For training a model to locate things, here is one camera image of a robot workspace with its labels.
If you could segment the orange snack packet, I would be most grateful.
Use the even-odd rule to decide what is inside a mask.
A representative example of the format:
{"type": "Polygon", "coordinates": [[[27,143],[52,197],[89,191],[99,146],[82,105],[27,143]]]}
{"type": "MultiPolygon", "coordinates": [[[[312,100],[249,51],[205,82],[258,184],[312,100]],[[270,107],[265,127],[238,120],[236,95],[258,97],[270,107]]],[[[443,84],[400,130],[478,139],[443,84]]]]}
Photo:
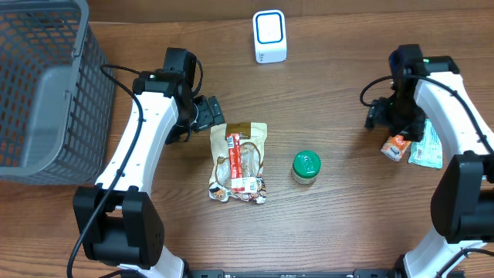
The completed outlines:
{"type": "Polygon", "coordinates": [[[406,141],[402,135],[389,137],[383,144],[381,152],[392,161],[400,161],[411,142],[406,141]]]}

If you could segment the white brown snack packet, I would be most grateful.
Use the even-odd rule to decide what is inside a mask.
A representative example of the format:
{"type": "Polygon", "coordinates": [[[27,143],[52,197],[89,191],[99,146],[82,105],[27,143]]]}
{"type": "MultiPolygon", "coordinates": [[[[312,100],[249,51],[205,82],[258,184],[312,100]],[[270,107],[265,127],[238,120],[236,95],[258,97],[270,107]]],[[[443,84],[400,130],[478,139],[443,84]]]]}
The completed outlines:
{"type": "Polygon", "coordinates": [[[227,202],[230,198],[262,205],[266,202],[266,184],[263,180],[267,124],[242,122],[220,124],[211,129],[210,143],[214,167],[209,179],[209,197],[227,202]],[[231,190],[231,172],[226,137],[240,134],[242,174],[244,178],[256,178],[257,192],[240,193],[231,190]]]}

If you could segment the teal tissue packet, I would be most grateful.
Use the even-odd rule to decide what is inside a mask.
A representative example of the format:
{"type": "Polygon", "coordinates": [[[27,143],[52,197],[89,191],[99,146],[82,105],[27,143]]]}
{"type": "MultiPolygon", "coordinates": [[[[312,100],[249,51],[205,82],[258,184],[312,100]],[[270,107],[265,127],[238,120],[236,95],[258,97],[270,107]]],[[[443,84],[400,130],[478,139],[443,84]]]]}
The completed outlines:
{"type": "Polygon", "coordinates": [[[425,129],[421,141],[411,144],[408,163],[427,168],[442,168],[442,143],[429,119],[425,121],[425,129]]]}

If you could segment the red snack bar wrapper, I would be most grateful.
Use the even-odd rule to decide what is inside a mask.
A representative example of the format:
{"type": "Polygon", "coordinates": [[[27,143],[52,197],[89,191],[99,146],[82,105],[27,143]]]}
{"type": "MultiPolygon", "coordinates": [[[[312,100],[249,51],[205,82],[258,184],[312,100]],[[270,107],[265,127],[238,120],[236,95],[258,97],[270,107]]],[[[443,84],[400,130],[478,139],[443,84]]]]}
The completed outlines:
{"type": "Polygon", "coordinates": [[[233,192],[249,194],[257,192],[256,178],[244,178],[242,174],[240,134],[229,134],[226,140],[231,172],[231,190],[233,192]]]}

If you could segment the green lid seasoning jar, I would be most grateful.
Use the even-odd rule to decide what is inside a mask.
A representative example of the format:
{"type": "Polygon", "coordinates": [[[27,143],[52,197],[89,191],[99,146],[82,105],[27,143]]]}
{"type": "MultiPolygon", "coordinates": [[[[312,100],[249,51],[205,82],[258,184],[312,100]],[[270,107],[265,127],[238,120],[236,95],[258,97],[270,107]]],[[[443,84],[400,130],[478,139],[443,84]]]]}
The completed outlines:
{"type": "Polygon", "coordinates": [[[310,150],[299,152],[293,159],[292,177],[301,185],[309,185],[315,182],[320,173],[321,160],[319,155],[310,150]]]}

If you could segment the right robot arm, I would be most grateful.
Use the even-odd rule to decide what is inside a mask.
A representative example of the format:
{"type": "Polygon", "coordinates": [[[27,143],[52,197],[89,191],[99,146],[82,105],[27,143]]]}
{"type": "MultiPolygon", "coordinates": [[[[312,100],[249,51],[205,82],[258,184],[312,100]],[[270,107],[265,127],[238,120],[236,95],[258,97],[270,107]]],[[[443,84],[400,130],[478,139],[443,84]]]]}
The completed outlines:
{"type": "Polygon", "coordinates": [[[367,103],[365,127],[419,142],[431,123],[448,167],[431,197],[432,228],[381,277],[460,277],[454,268],[473,253],[491,256],[493,241],[493,132],[469,99],[450,56],[424,56],[417,44],[400,45],[388,58],[390,97],[367,103]]]}

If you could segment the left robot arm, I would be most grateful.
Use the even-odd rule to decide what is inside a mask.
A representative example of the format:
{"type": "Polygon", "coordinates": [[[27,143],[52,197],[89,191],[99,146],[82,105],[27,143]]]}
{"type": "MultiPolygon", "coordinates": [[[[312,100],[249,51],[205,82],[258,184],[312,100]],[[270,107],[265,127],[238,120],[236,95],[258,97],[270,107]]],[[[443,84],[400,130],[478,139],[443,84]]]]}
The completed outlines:
{"type": "Polygon", "coordinates": [[[223,124],[216,97],[199,93],[200,60],[169,48],[164,65],[139,71],[125,87],[133,105],[110,163],[92,187],[79,187],[73,210],[80,231],[66,275],[83,250],[90,260],[116,267],[110,276],[189,277],[188,263],[164,245],[164,224],[151,201],[152,183],[164,146],[187,142],[192,133],[223,124]]]}

